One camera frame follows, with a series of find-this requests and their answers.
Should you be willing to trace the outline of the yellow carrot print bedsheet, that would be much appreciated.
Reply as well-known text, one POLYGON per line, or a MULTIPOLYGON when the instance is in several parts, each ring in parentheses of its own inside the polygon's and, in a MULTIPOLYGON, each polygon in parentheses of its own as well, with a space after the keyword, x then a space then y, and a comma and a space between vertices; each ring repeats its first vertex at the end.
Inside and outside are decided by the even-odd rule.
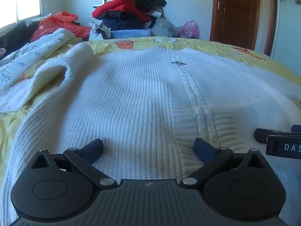
MULTIPOLYGON (((237 46, 198 39, 176 39, 167 37, 110 39, 89 41, 87 44, 92 47, 94 54, 97 56, 129 50, 144 50, 154 46, 170 50, 192 48, 209 55, 233 59, 255 68, 268 70, 281 78, 285 78, 289 82, 298 85, 297 92, 300 93, 300 77, 288 68, 275 60, 268 58, 264 54, 254 52, 252 50, 245 50, 237 46)), ((10 111, 7 113, 1 112, 1 178, 5 175, 11 145, 21 122, 41 99, 43 99, 51 90, 60 85, 61 80, 61 76, 56 76, 53 81, 31 96, 30 100, 16 111, 10 111)))

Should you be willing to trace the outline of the pink plastic bag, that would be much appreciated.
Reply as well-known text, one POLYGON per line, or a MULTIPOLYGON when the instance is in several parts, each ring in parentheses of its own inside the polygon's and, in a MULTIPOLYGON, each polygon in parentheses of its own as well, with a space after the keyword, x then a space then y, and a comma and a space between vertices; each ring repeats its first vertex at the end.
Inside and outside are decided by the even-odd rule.
POLYGON ((180 38, 199 39, 199 26, 196 21, 188 21, 181 28, 180 38))

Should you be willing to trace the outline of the dark navy clothes in pile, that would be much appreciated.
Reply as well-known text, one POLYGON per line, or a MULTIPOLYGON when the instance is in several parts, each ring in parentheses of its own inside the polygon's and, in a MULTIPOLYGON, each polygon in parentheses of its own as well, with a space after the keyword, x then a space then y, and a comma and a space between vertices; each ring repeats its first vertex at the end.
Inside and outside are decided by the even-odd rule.
POLYGON ((107 10, 97 20, 102 21, 111 31, 117 31, 143 29, 151 18, 147 16, 145 21, 133 12, 107 10))

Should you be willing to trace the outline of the red plastic bag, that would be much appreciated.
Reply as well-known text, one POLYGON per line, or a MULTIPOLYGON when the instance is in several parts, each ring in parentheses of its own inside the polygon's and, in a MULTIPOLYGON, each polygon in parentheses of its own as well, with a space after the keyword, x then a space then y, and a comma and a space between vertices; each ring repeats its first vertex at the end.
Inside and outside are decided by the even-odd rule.
POLYGON ((90 34, 91 27, 75 24, 77 19, 78 16, 76 14, 66 11, 52 15, 39 23, 37 30, 31 36, 30 42, 36 41, 44 35, 51 34, 57 29, 66 29, 75 34, 77 38, 87 38, 90 34))

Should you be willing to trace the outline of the white knit sweater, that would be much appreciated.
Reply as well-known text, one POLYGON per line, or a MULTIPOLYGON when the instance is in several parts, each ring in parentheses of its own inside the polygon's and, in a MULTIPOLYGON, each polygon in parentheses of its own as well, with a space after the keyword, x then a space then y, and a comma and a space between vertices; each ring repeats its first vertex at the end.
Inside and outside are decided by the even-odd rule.
POLYGON ((1 189, 1 225, 16 220, 10 193, 34 153, 61 153, 99 138, 96 167, 115 180, 177 179, 201 167, 196 138, 235 152, 264 150, 257 128, 300 124, 300 86, 260 68, 190 48, 96 56, 86 43, 1 87, 1 112, 20 109, 57 74, 60 85, 17 130, 1 189))

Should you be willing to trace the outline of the window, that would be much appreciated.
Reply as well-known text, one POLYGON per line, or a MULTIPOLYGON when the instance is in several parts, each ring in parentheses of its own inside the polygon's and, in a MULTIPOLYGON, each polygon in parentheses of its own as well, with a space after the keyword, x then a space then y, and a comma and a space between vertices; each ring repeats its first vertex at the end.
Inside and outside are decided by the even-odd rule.
POLYGON ((1 0, 1 30, 42 15, 42 0, 1 0))

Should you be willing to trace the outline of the white wardrobe with flower stickers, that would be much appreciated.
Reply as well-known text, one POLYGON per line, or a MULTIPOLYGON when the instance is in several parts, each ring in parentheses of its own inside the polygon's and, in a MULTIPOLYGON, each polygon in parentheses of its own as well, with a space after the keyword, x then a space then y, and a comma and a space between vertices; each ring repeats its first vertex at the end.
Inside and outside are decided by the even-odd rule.
POLYGON ((272 58, 300 76, 300 0, 278 0, 272 58))

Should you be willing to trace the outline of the grey fabric heap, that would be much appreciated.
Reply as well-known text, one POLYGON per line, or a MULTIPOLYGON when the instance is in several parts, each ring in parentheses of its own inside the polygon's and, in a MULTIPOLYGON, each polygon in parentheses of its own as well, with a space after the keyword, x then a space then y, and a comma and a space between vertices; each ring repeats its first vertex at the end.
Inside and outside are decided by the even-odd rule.
POLYGON ((148 27, 155 36, 178 37, 180 28, 164 18, 157 18, 148 27))

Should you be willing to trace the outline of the grey white crumpled cloth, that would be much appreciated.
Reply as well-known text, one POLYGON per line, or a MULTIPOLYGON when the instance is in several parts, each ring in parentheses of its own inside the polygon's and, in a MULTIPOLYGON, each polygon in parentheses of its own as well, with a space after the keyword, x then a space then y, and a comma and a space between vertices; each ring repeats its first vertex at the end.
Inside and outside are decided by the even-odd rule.
POLYGON ((111 29, 102 20, 96 20, 91 24, 89 41, 104 40, 111 38, 111 29))

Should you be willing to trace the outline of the light blue knit basket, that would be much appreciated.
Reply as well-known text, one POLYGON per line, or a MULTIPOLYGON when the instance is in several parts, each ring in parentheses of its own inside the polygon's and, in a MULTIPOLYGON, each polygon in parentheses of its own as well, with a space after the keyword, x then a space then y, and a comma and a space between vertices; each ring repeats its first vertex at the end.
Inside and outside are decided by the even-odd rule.
POLYGON ((151 30, 117 30, 111 31, 111 39, 152 37, 151 30))

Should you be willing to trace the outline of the black garment by window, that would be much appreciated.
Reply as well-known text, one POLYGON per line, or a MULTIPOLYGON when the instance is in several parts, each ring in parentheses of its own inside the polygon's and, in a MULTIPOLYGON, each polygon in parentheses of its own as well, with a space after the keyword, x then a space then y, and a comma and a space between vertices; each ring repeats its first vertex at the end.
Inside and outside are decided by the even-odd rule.
POLYGON ((28 43, 38 27, 39 22, 31 22, 28 26, 25 22, 21 22, 11 31, 1 36, 1 49, 5 50, 1 60, 28 43))

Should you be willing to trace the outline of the white printed quilt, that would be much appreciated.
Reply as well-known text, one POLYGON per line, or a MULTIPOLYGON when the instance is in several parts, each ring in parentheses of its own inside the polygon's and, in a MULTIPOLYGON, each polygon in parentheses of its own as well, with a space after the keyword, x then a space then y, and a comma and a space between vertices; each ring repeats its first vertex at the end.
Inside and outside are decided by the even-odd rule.
POLYGON ((48 59, 56 50, 73 39, 74 33, 66 29, 57 29, 4 57, 1 60, 1 88, 13 86, 31 66, 48 59))

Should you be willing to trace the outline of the brown wooden door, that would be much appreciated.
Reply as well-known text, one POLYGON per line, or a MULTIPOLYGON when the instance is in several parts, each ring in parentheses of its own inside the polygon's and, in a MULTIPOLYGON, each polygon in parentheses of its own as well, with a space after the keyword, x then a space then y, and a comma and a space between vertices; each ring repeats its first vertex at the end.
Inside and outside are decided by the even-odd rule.
POLYGON ((278 0, 213 0, 210 40, 271 56, 278 0))

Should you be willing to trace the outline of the red jacket on pile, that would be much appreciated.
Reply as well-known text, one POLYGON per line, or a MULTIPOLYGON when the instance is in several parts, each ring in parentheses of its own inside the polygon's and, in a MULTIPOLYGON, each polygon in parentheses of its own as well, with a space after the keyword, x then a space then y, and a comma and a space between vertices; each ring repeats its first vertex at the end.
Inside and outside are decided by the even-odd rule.
POLYGON ((138 16, 142 22, 149 22, 151 18, 145 13, 136 8, 132 0, 113 0, 96 8, 93 13, 93 18, 99 18, 106 11, 132 12, 138 16))

